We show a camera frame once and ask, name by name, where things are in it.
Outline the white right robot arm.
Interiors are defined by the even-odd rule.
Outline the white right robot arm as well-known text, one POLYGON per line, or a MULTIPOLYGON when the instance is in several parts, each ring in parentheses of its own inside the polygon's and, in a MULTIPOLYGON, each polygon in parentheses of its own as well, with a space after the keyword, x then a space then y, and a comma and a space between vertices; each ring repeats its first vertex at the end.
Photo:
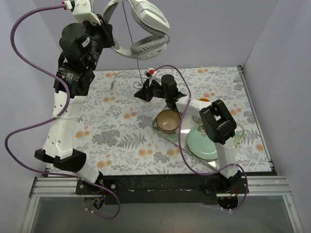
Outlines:
POLYGON ((222 100, 203 102, 192 99, 178 90, 173 75, 162 76, 161 83, 147 79, 134 97, 145 102, 150 102, 152 98, 164 99, 170 110, 182 114, 181 120, 185 115, 199 117, 207 137, 217 151, 220 168, 216 174, 219 176, 220 188, 226 193, 237 188, 242 177, 234 150, 237 123, 222 100))

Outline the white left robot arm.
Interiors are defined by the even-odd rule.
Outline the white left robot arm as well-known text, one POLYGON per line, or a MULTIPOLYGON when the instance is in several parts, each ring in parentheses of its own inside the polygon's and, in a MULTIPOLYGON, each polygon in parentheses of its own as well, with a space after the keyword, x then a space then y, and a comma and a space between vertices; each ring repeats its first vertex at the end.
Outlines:
POLYGON ((43 148, 35 151, 36 159, 86 180, 86 187, 92 194, 103 190, 102 174, 86 161, 84 152, 73 148, 73 140, 98 60, 103 49, 114 45, 112 25, 104 22, 100 14, 96 18, 99 20, 97 23, 84 19, 81 23, 67 25, 61 32, 59 45, 62 52, 56 75, 64 84, 54 82, 52 114, 55 120, 43 148))

